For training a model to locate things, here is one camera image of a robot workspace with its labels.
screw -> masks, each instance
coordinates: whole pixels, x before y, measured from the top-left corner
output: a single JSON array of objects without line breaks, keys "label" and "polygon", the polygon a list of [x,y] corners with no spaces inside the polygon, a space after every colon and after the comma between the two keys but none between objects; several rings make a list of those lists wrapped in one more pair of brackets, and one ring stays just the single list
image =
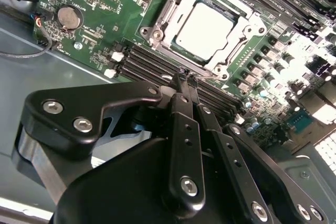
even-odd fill
[{"label": "screw", "polygon": [[157,91],[156,91],[155,89],[149,88],[148,91],[149,91],[151,94],[157,94]]},{"label": "screw", "polygon": [[186,194],[188,194],[191,197],[195,197],[197,195],[197,186],[195,182],[193,182],[189,178],[182,178],[181,180],[181,187],[184,190]]},{"label": "screw", "polygon": [[305,170],[303,170],[300,174],[300,177],[304,179],[309,179],[310,175]]},{"label": "screw", "polygon": [[209,108],[203,107],[203,110],[204,110],[205,113],[211,114],[211,110]]},{"label": "screw", "polygon": [[85,118],[78,118],[73,123],[77,131],[88,133],[92,130],[92,123]]},{"label": "screw", "polygon": [[298,209],[299,209],[299,213],[302,215],[302,217],[304,217],[305,220],[310,220],[310,215],[307,212],[307,210],[305,210],[305,208],[301,205],[297,205]]},{"label": "screw", "polygon": [[320,221],[323,220],[321,214],[314,208],[314,207],[310,207],[310,211],[313,213],[313,215],[318,218]]},{"label": "screw", "polygon": [[254,214],[261,220],[262,222],[266,222],[268,220],[267,213],[265,209],[257,202],[252,203],[252,210]]},{"label": "screw", "polygon": [[188,102],[187,98],[184,97],[184,96],[181,96],[181,100],[184,101],[184,102]]},{"label": "screw", "polygon": [[49,114],[59,114],[63,111],[63,106],[59,102],[48,101],[43,104],[43,110]]},{"label": "screw", "polygon": [[77,50],[81,50],[83,48],[83,44],[77,41],[74,43],[74,48]]},{"label": "screw", "polygon": [[237,134],[237,135],[240,135],[240,131],[238,128],[236,127],[232,127],[232,130]]},{"label": "screw", "polygon": [[161,34],[161,32],[160,32],[159,30],[155,30],[155,31],[153,32],[153,38],[154,38],[155,40],[160,40],[160,39],[162,38],[162,34]]}]

screw hole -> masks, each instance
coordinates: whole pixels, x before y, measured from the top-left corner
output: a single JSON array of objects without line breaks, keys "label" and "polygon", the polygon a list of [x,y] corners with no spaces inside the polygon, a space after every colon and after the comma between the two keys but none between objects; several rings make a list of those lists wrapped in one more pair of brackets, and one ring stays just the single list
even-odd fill
[{"label": "screw hole", "polygon": [[191,131],[191,130],[192,130],[191,126],[188,125],[188,124],[186,124],[184,127],[185,127],[188,131]]},{"label": "screw hole", "polygon": [[234,163],[237,167],[241,168],[242,164],[240,162],[238,162],[238,160],[234,160]]},{"label": "screw hole", "polygon": [[233,146],[230,145],[229,143],[227,143],[226,146],[227,146],[229,149],[233,150]]},{"label": "screw hole", "polygon": [[189,139],[185,139],[184,142],[185,142],[186,145],[188,145],[188,146],[193,146],[193,143],[192,143]]}]

mounting hole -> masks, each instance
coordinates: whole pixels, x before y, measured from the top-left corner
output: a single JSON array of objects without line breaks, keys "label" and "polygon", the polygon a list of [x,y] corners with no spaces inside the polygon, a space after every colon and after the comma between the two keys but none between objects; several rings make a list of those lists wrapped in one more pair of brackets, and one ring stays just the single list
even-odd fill
[{"label": "mounting hole", "polygon": [[191,126],[188,125],[188,124],[186,124],[184,127],[185,127],[188,131],[191,131],[191,130],[192,130]]},{"label": "mounting hole", "polygon": [[148,34],[148,30],[146,28],[142,28],[141,29],[141,34],[142,35],[147,35]]},{"label": "mounting hole", "polygon": [[193,143],[192,143],[189,139],[185,139],[184,142],[185,142],[186,145],[188,145],[188,146],[193,146]]},{"label": "mounting hole", "polygon": [[234,160],[234,163],[237,167],[241,168],[242,164],[240,162],[238,162],[238,160]]},{"label": "mounting hole", "polygon": [[226,143],[226,146],[227,146],[230,150],[233,150],[233,146],[230,145],[229,143]]},{"label": "mounting hole", "polygon": [[182,101],[184,101],[184,102],[186,102],[186,103],[189,102],[188,98],[187,98],[187,97],[184,97],[183,95],[182,95],[180,98],[181,98]]}]

green circuit board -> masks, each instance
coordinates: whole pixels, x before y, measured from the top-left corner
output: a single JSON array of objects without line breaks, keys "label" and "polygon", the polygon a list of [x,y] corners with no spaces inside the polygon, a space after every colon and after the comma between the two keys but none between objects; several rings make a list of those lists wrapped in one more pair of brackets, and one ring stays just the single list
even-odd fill
[{"label": "green circuit board", "polygon": [[[140,35],[141,27],[154,25],[165,2],[166,0],[40,0],[38,5],[41,9],[54,15],[57,15],[57,11],[65,5],[72,5],[80,10],[82,14],[80,29],[64,32],[60,29],[55,17],[52,20],[43,22],[43,26],[47,29],[53,41],[57,41],[56,49],[58,51],[84,63],[92,68],[93,71],[105,73],[107,69],[111,68],[108,55],[116,41],[122,44],[131,42],[164,57],[167,61],[179,64],[171,58],[152,50],[146,40]],[[232,6],[232,8],[242,13],[242,15],[244,14],[239,8],[235,6]],[[256,82],[248,92],[244,92],[237,87],[236,80],[241,78],[242,71],[246,70],[251,62],[254,62],[254,56],[264,46],[271,47],[270,37],[276,38],[284,45],[295,44],[294,49],[290,52],[294,54],[298,52],[302,62],[309,60],[313,57],[313,54],[305,53],[301,55],[300,52],[307,50],[307,48],[315,47],[315,45],[311,41],[303,41],[296,32],[287,27],[273,14],[262,8],[259,9],[259,12],[267,27],[267,33],[262,37],[253,37],[241,50],[228,68],[230,74],[228,80],[210,80],[208,82],[227,95],[238,99],[252,99],[256,106],[250,111],[250,116],[257,117],[261,122],[265,119],[272,121],[272,124],[263,124],[255,132],[258,139],[267,139],[268,135],[279,123],[290,118],[293,114],[285,100],[285,92],[272,89],[263,78]],[[322,21],[328,25],[326,19],[322,18]],[[40,38],[37,28],[35,28],[35,36]],[[80,50],[74,47],[76,42],[82,44]],[[303,72],[304,69],[293,71],[291,76],[281,80],[283,87],[286,88],[288,82],[298,81],[304,82],[306,86],[318,87],[321,85],[321,80],[313,74],[303,78]],[[119,80],[127,81],[123,76],[120,76]],[[266,98],[260,97],[258,92],[256,92],[258,86],[265,87],[269,92],[269,96]]]},{"label": "green circuit board", "polygon": [[[107,68],[104,55],[115,41],[125,39],[142,42],[138,34],[141,24],[148,25],[162,6],[162,0],[151,0],[146,10],[138,0],[40,0],[40,7],[54,13],[64,4],[71,4],[83,13],[82,29],[74,33],[62,33],[59,25],[46,22],[44,26],[53,40],[59,41],[57,48],[70,56],[102,73]],[[81,51],[73,47],[75,41],[84,47]]]}]

capacitor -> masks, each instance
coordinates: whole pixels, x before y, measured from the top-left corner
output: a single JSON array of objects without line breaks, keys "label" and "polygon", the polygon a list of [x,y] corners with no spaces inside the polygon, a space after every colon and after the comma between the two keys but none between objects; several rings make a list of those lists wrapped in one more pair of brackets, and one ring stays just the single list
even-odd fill
[{"label": "capacitor", "polygon": [[280,74],[280,75],[284,75],[286,74],[286,68],[282,65],[278,65],[275,70]]},{"label": "capacitor", "polygon": [[245,124],[245,129],[247,133],[253,133],[254,132],[254,128],[252,127],[252,125],[250,123]]},{"label": "capacitor", "polygon": [[293,99],[289,99],[288,103],[295,112],[298,112],[301,109],[300,106],[297,104],[297,102],[294,101]]},{"label": "capacitor", "polygon": [[268,95],[268,92],[264,87],[259,87],[257,91],[261,97],[266,97]]},{"label": "capacitor", "polygon": [[243,103],[244,103],[244,107],[247,108],[247,109],[252,107],[252,103],[251,103],[250,98],[245,98]]},{"label": "capacitor", "polygon": [[259,126],[260,126],[260,124],[259,124],[257,118],[251,118],[251,119],[250,119],[250,124],[252,125],[252,127],[253,127],[254,129],[257,129],[257,128],[259,128]]},{"label": "capacitor", "polygon": [[336,34],[330,34],[327,36],[327,40],[332,43],[333,45],[336,45]]},{"label": "capacitor", "polygon": [[290,88],[296,95],[301,95],[303,93],[303,90],[295,83],[291,84]]},{"label": "capacitor", "polygon": [[325,81],[330,81],[331,80],[331,75],[329,75],[327,72],[324,72],[322,75],[321,75],[321,78]]},{"label": "capacitor", "polygon": [[328,72],[331,73],[331,75],[336,76],[336,66],[331,66],[328,69]]},{"label": "capacitor", "polygon": [[297,60],[292,55],[285,56],[284,60],[290,66],[294,66],[296,64],[296,62],[297,62]]},{"label": "capacitor", "polygon": [[270,118],[266,118],[266,119],[264,120],[264,123],[265,123],[266,125],[270,125],[270,124],[272,123],[272,120],[271,120]]},{"label": "capacitor", "polygon": [[271,85],[271,87],[275,87],[277,84],[278,84],[278,82],[277,82],[277,80],[273,77],[273,76],[268,76],[268,77],[266,77],[266,81]]}]

